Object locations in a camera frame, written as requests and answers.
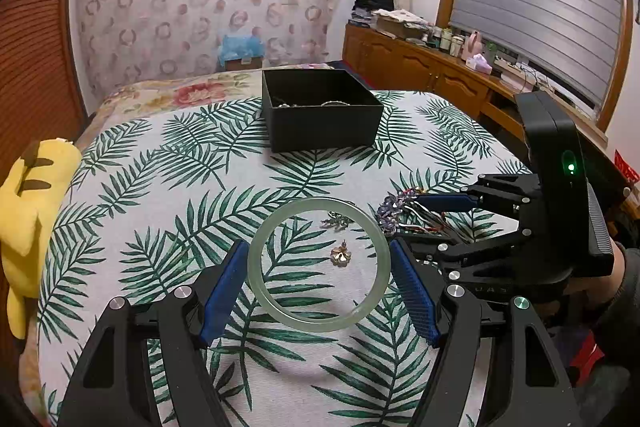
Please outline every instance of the jade bangle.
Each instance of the jade bangle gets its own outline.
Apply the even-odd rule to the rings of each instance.
[[[373,282],[373,286],[364,301],[346,315],[340,315],[339,317],[330,319],[308,319],[300,315],[294,315],[275,301],[269,293],[267,286],[264,284],[264,279],[262,278],[262,250],[271,232],[283,221],[289,219],[289,217],[310,210],[338,212],[353,219],[364,229],[367,235],[369,235],[369,238],[373,242],[373,247],[376,250],[378,271],[376,272],[376,279]],[[271,317],[295,330],[323,333],[348,328],[373,311],[385,294],[391,274],[391,257],[389,255],[389,245],[380,227],[357,206],[346,203],[345,201],[335,200],[334,198],[305,198],[284,204],[264,220],[255,233],[254,240],[252,240],[251,246],[249,247],[247,269],[251,290],[255,298],[260,302],[260,305]]]

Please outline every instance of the yellow plush toy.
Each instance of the yellow plush toy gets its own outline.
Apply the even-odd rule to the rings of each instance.
[[[24,298],[38,297],[51,230],[80,158],[66,140],[34,142],[0,187],[0,254],[9,282],[6,314],[17,339],[25,338]]]

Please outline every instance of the cabinet door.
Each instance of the cabinet door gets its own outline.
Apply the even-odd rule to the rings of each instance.
[[[394,51],[397,45],[394,39],[383,35],[367,36],[362,54],[362,76],[374,89],[400,89],[394,86]]]
[[[364,51],[364,32],[355,26],[347,25],[344,32],[344,45],[342,47],[342,60],[358,74],[363,74],[362,54]]]
[[[436,94],[474,119],[480,115],[488,90],[484,84],[447,66],[442,67],[434,87]]]
[[[420,50],[398,46],[394,89],[432,91],[438,74],[438,62]]]

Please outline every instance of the open black box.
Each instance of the open black box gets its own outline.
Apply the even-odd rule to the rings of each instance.
[[[321,105],[337,100],[349,105]],[[262,72],[262,115],[273,152],[371,145],[382,111],[380,101],[344,70]]]

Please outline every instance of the leaf print tablecloth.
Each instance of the leaf print tablecloth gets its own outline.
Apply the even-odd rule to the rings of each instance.
[[[482,172],[526,171],[445,100],[399,91],[376,95],[385,110],[371,147],[271,153],[259,98],[129,121],[95,139],[54,227],[38,302],[40,376],[52,423],[111,298],[163,298],[219,263],[236,238],[250,241],[287,201],[331,195],[367,210],[405,187],[457,190]],[[308,317],[344,313],[364,298],[376,272],[357,225],[323,229],[325,217],[312,212],[287,220],[262,258],[270,292]],[[472,241],[517,226],[484,211],[448,217]],[[329,253],[343,239],[353,257],[338,268]],[[148,343],[156,402],[161,419],[176,425],[161,347]],[[487,348],[481,345],[465,427],[478,417]],[[276,323],[244,285],[224,337],[203,352],[232,424],[252,427],[406,424],[435,356],[415,334],[393,280],[366,319],[323,334]]]

